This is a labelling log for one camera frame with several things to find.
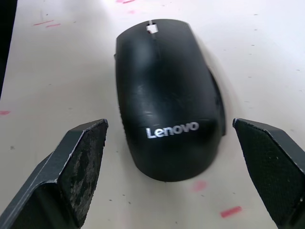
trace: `red mark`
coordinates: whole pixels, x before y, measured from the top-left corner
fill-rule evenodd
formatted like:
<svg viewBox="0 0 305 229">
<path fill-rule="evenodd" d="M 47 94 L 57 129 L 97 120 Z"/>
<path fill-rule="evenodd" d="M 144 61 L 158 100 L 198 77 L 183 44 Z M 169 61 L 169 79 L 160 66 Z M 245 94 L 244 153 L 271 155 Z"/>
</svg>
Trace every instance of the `red mark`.
<svg viewBox="0 0 305 229">
<path fill-rule="evenodd" d="M 38 24 L 33 24 L 33 25 L 41 25 L 41 24 L 48 23 L 48 22 L 51 22 L 51 21 L 45 21 L 45 22 L 38 23 Z"/>
<path fill-rule="evenodd" d="M 123 4 L 129 3 L 129 2 L 132 2 L 132 1 L 135 1 L 135 0 L 124 1 Z"/>
<path fill-rule="evenodd" d="M 205 189 L 206 185 L 207 185 L 206 182 L 203 180 L 196 181 L 195 184 L 193 185 L 192 190 L 193 190 L 193 192 L 199 192 L 199 191 Z"/>
<path fill-rule="evenodd" d="M 46 28 L 48 28 L 48 27 L 54 27 L 54 26 L 59 26 L 59 25 L 61 25 L 61 24 L 59 23 L 59 24 L 54 24 L 54 25 L 48 25 L 48 26 L 46 26 Z"/>
<path fill-rule="evenodd" d="M 221 215 L 222 218 L 226 218 L 228 216 L 234 215 L 234 214 L 236 214 L 238 212 L 241 212 L 241 211 L 242 211 L 242 207 L 236 206 L 236 207 L 228 209 L 226 211 L 222 211 L 220 213 L 220 215 Z"/>
<path fill-rule="evenodd" d="M 8 115 L 10 111 L 0 111 L 0 115 Z"/>
</svg>

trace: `mouse scroll wheel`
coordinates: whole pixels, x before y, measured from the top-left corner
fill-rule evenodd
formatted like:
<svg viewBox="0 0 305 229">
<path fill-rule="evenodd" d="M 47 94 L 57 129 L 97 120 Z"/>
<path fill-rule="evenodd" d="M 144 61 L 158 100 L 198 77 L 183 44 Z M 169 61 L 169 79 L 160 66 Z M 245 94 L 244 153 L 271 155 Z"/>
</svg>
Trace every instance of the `mouse scroll wheel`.
<svg viewBox="0 0 305 229">
<path fill-rule="evenodd" d="M 146 26 L 146 30 L 148 31 L 148 33 L 154 34 L 154 33 L 158 32 L 158 27 L 157 27 L 156 23 L 149 21 L 149 24 Z"/>
</svg>

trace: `white desk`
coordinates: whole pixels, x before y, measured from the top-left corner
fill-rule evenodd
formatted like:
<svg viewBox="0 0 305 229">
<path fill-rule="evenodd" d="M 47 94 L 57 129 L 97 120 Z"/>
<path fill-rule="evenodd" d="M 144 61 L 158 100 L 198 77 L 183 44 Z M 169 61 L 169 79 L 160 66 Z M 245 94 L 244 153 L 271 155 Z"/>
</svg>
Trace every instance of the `white desk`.
<svg viewBox="0 0 305 229">
<path fill-rule="evenodd" d="M 107 118 L 84 229 L 275 229 L 231 123 L 242 117 L 274 125 L 305 149 L 304 8 L 303 0 L 19 0 L 0 101 L 0 111 L 10 111 L 0 115 L 0 212 L 67 130 Z M 191 25 L 227 114 L 214 163 L 177 183 L 135 167 L 116 97 L 116 37 L 159 18 Z M 194 191 L 197 182 L 206 187 Z M 243 210 L 221 217 L 235 206 Z"/>
</svg>

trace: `black wireless mouse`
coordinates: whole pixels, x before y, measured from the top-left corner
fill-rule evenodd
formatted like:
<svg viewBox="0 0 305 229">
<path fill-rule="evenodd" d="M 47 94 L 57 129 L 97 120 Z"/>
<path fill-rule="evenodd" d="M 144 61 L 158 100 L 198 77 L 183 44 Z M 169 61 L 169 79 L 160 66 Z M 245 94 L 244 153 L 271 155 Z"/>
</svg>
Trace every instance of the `black wireless mouse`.
<svg viewBox="0 0 305 229">
<path fill-rule="evenodd" d="M 161 181 L 203 172 L 225 134 L 224 106 L 190 26 L 159 19 L 116 41 L 122 123 L 136 166 Z"/>
</svg>

